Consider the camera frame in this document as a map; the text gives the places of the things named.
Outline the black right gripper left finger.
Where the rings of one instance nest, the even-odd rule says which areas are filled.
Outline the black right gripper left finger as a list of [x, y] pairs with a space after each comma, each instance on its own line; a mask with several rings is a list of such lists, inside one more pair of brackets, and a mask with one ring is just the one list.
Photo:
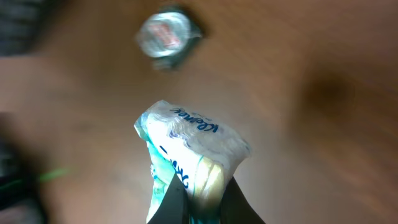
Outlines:
[[175, 174], [165, 197], [148, 224], [189, 224], [188, 197], [183, 184]]

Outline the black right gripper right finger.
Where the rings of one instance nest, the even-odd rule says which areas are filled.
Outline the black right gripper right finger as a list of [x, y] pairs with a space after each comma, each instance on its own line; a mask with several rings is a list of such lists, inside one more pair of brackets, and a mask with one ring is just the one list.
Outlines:
[[266, 224], [246, 200], [233, 177], [224, 192], [220, 207], [221, 224]]

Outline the small teal candy box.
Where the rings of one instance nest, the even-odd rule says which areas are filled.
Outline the small teal candy box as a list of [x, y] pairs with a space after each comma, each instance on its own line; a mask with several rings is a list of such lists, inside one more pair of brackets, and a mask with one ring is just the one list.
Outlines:
[[164, 100], [142, 113], [134, 127], [147, 144], [154, 178], [146, 219], [155, 215], [178, 177], [191, 221], [219, 223], [221, 199], [238, 165], [250, 155], [249, 144], [226, 124]]

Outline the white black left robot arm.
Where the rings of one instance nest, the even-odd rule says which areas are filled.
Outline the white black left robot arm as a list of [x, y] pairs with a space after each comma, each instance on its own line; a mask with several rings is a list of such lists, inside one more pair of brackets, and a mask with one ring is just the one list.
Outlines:
[[39, 194], [39, 176], [21, 157], [1, 113], [1, 224], [46, 224], [49, 218]]

